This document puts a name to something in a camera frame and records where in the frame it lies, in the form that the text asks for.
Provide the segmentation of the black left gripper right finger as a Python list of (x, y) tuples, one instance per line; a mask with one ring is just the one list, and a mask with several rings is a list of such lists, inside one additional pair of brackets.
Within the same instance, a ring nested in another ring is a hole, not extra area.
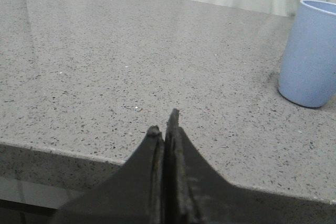
[(235, 186), (198, 152), (173, 109), (165, 135), (167, 223), (335, 223), (335, 204)]

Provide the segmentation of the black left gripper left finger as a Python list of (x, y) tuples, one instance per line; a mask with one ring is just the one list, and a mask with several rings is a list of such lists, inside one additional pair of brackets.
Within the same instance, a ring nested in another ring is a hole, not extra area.
[(63, 205), (51, 223), (161, 223), (163, 156), (162, 133), (151, 126), (121, 168)]

